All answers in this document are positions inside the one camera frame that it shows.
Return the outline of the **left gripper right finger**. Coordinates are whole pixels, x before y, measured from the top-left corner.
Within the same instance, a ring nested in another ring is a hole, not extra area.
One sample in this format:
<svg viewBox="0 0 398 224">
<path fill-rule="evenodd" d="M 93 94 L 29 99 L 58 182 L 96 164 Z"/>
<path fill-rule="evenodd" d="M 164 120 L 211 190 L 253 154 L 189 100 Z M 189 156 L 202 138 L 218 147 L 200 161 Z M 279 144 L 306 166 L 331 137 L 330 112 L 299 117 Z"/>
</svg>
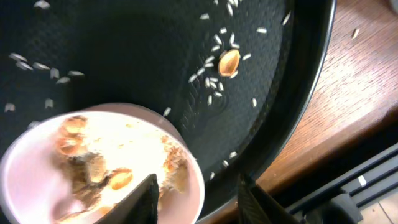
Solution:
<svg viewBox="0 0 398 224">
<path fill-rule="evenodd" d="M 239 224 L 300 224 L 246 174 L 239 174 Z"/>
</svg>

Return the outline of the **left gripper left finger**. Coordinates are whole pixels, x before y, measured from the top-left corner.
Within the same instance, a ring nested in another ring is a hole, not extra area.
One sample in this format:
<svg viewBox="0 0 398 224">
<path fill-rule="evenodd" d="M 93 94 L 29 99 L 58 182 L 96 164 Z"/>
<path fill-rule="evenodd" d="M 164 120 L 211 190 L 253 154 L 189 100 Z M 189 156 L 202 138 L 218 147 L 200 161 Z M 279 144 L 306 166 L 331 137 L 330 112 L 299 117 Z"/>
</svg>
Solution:
<svg viewBox="0 0 398 224">
<path fill-rule="evenodd" d="M 96 224 L 157 224 L 158 202 L 157 176 L 150 174 Z"/>
</svg>

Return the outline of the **pink bowl with food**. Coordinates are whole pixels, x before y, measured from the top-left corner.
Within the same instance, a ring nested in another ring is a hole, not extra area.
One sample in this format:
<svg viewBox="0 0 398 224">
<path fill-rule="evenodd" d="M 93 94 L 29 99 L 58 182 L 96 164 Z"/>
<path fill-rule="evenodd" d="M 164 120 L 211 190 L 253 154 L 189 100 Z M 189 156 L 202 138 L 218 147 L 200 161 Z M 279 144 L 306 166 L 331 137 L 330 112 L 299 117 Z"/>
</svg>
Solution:
<svg viewBox="0 0 398 224">
<path fill-rule="evenodd" d="M 1 208 L 11 223 L 96 223 L 148 175 L 157 223 L 195 223 L 205 184 L 181 135 L 147 108 L 108 103 L 41 122 L 1 161 Z"/>
</svg>

